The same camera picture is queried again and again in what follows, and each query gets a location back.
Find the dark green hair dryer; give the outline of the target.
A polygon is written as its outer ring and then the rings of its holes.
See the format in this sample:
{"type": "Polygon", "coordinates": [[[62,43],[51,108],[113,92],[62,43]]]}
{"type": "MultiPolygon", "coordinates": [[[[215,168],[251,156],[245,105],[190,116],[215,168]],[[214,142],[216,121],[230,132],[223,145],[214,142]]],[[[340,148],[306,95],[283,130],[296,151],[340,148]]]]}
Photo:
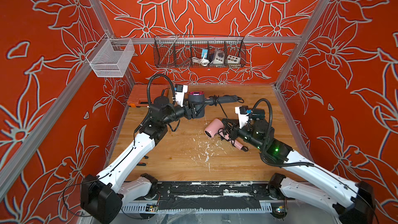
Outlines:
{"type": "Polygon", "coordinates": [[[250,118],[252,120],[264,120],[265,119],[265,110],[262,110],[262,109],[251,110],[250,118]]]}

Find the black magenta hair dryer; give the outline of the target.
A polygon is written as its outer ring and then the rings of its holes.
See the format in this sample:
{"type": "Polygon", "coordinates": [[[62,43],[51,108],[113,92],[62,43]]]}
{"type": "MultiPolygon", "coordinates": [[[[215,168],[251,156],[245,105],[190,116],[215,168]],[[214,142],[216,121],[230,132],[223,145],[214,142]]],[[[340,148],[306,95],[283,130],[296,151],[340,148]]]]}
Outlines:
{"type": "Polygon", "coordinates": [[[188,106],[191,109],[191,118],[193,119],[203,118],[206,106],[220,105],[222,108],[222,104],[235,102],[244,103],[244,100],[237,95],[213,95],[206,98],[203,91],[192,91],[188,94],[188,106]]]}

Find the pink hair dryer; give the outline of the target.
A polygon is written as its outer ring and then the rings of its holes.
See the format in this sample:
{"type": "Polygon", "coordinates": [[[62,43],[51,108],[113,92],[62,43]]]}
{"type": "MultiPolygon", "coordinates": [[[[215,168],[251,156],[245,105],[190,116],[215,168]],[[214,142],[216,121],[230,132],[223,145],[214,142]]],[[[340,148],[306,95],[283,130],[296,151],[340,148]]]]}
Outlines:
{"type": "Polygon", "coordinates": [[[219,136],[222,140],[229,142],[233,147],[244,152],[248,151],[248,148],[241,144],[239,141],[231,140],[229,134],[227,134],[227,129],[219,119],[214,119],[205,129],[204,133],[209,138],[214,138],[219,136]]]}

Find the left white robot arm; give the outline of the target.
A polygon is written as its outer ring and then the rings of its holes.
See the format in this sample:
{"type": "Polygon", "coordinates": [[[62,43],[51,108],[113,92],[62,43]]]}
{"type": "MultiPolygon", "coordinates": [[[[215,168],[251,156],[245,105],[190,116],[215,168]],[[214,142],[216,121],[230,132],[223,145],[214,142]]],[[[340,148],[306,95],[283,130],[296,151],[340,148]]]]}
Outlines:
{"type": "Polygon", "coordinates": [[[155,194],[155,178],[140,176],[126,184],[125,180],[144,158],[167,134],[172,122],[179,121],[189,111],[184,95],[188,87],[173,84],[163,74],[150,78],[147,85],[148,112],[134,131],[131,144],[105,169],[96,175],[89,174],[80,185],[80,207],[102,224],[110,224],[119,214],[124,204],[137,198],[155,194]],[[172,98],[158,96],[151,99],[152,82],[165,78],[171,88],[172,98]]]}

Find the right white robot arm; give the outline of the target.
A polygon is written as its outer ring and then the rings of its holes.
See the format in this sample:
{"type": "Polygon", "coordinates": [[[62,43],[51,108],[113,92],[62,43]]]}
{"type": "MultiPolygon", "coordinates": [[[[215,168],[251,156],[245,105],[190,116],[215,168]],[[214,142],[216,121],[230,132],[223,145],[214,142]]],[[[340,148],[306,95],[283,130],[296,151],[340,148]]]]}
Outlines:
{"type": "Polygon", "coordinates": [[[273,111],[267,99],[259,99],[253,108],[239,106],[236,120],[224,120],[232,139],[240,138],[259,151],[262,162],[285,169],[308,184],[276,173],[268,183],[274,199],[296,199],[337,218],[341,224],[379,223],[373,187],[340,177],[311,162],[291,146],[274,137],[273,111]]]}

